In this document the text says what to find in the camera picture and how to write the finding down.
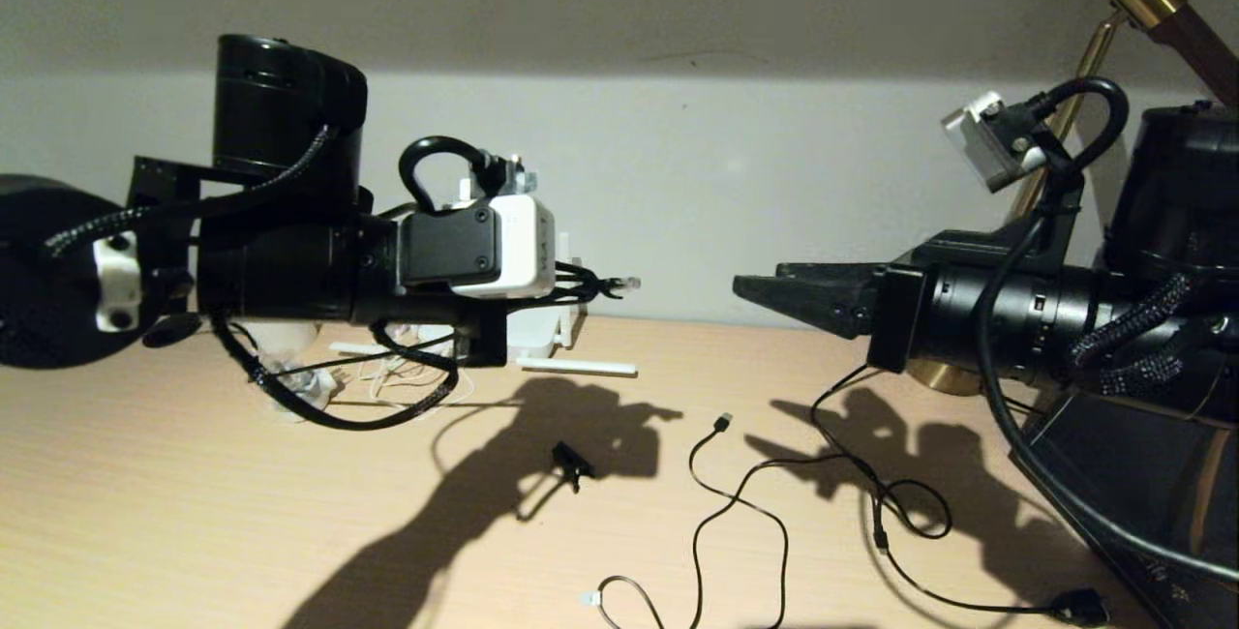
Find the black clip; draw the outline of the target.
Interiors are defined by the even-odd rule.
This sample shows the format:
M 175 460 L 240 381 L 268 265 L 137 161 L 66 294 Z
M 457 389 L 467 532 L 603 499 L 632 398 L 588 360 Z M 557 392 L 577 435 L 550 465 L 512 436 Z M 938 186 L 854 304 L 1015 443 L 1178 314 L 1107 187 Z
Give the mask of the black clip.
M 584 478 L 593 478 L 593 466 L 566 442 L 553 445 L 553 463 L 558 467 L 561 483 L 574 494 L 581 492 Z

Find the white router with antennas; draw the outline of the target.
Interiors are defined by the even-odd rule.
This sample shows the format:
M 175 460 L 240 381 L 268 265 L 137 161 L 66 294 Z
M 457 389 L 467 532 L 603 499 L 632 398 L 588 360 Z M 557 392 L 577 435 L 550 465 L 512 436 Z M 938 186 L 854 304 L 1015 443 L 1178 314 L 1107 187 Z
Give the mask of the white router with antennas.
M 570 232 L 558 232 L 558 261 L 574 262 L 581 266 L 581 258 L 575 255 Z M 507 357 L 509 363 L 515 364 L 517 357 L 558 357 L 565 350 L 570 350 L 576 341 L 579 324 L 584 321 L 586 311 L 584 306 L 553 306 L 536 310 L 523 310 L 510 314 L 507 319 Z M 416 344 L 432 341 L 434 338 L 447 336 L 447 326 L 426 324 L 416 326 Z M 429 338 L 421 338 L 422 329 L 430 332 Z M 363 345 L 358 342 L 339 342 Z M 571 357 L 558 357 L 558 359 L 571 359 Z

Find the black desk grommet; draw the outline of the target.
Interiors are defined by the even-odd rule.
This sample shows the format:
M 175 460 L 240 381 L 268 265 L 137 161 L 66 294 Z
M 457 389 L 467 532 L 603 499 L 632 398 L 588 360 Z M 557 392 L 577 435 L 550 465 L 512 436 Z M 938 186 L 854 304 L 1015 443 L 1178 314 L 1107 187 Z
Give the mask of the black desk grommet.
M 150 326 L 150 329 L 142 334 L 141 343 L 142 347 L 147 348 L 176 345 L 197 334 L 202 326 L 203 319 L 199 314 L 169 314 L 160 317 Z

